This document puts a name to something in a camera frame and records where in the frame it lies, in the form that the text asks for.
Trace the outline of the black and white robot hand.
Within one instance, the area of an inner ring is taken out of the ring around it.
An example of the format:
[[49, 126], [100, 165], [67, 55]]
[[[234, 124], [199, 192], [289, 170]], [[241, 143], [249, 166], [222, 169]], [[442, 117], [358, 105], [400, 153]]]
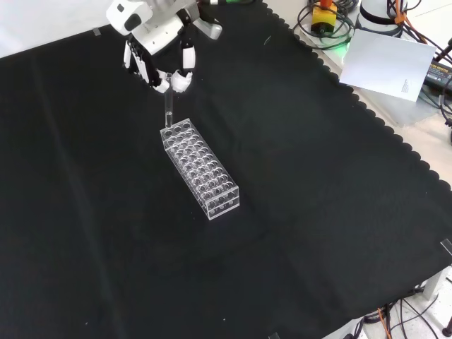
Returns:
[[[191, 26], [212, 40], [222, 34], [220, 22], [200, 1], [113, 1], [106, 11], [109, 24], [126, 38], [124, 68], [159, 93], [183, 93], [191, 85], [196, 50], [187, 36]], [[172, 73], [158, 69], [153, 57], [180, 41], [182, 65]]]

